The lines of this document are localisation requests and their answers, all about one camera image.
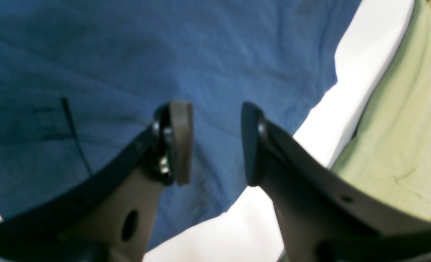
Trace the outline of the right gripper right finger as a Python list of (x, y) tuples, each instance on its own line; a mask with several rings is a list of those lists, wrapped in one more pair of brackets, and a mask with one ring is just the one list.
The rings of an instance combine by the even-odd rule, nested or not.
[(241, 129), (246, 181), (271, 198), (291, 262), (431, 262), (431, 222), (342, 180), (253, 103)]

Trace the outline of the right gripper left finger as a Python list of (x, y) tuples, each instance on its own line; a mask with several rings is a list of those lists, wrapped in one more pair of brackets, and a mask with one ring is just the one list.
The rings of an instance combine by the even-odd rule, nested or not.
[(191, 102), (171, 101), (91, 179), (0, 222), (0, 260), (140, 262), (164, 187), (190, 182)]

